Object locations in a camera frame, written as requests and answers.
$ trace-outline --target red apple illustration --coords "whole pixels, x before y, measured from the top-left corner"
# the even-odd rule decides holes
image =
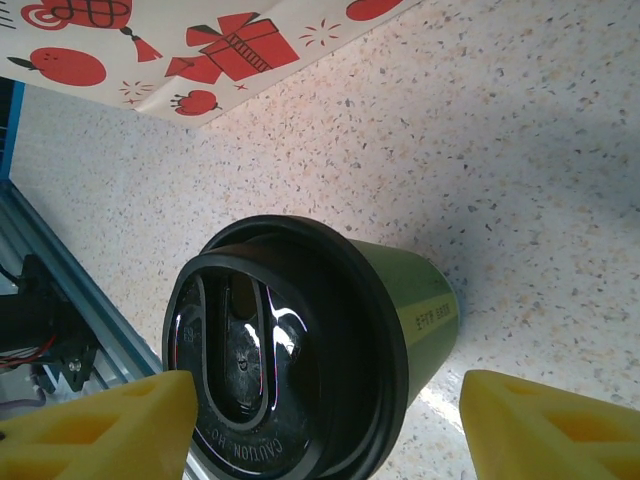
[[[384,15],[401,3],[402,0],[356,0],[347,7],[347,17],[356,22],[366,22]]]
[[[196,117],[220,108],[216,96],[206,90],[192,90],[186,97],[184,95],[175,95],[175,99],[171,100],[171,102],[176,109],[176,113],[187,117]]]
[[[107,78],[100,60],[77,50],[46,47],[34,50],[29,60],[7,58],[16,65],[39,71],[49,80],[73,87],[91,87]]]

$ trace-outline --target gift bag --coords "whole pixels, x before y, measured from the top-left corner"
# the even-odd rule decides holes
[[[0,76],[205,124],[419,0],[0,0]]]

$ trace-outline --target red gift box illustration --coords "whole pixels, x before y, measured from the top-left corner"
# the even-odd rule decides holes
[[[165,77],[178,76],[194,82],[215,85],[222,70],[205,55],[198,57],[173,57]]]
[[[127,26],[133,0],[41,0],[42,5],[27,5],[22,18],[42,30],[61,30],[67,25],[120,30],[131,37],[138,51],[138,62],[162,58],[148,43]]]
[[[299,60],[298,54],[274,23],[259,13],[220,17],[222,33],[207,25],[187,30],[187,45],[207,45],[200,50],[233,81],[273,70]]]

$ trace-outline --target metal frame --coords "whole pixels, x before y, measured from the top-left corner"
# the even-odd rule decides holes
[[[0,179],[0,237],[17,258],[36,253],[55,275],[100,341],[94,372],[100,388],[133,382],[162,371],[162,363],[111,301],[100,290],[60,239],[18,189]],[[209,479],[190,453],[183,479]]]
[[[9,112],[7,136],[5,138],[4,152],[1,152],[2,156],[0,157],[0,181],[9,178],[11,159],[13,157],[13,148],[15,146],[16,136],[18,134],[18,119],[20,118],[23,96],[24,83],[14,82],[13,93],[11,96],[11,111]]]

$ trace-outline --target cup lid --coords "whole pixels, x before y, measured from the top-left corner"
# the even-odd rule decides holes
[[[194,376],[197,456],[221,479],[367,478],[406,409],[404,339],[389,336],[400,329],[395,310],[384,287],[382,301],[364,296],[381,287],[366,260],[358,282],[300,230],[271,227],[223,231],[171,297],[163,358]],[[376,304],[386,309],[373,319]]]

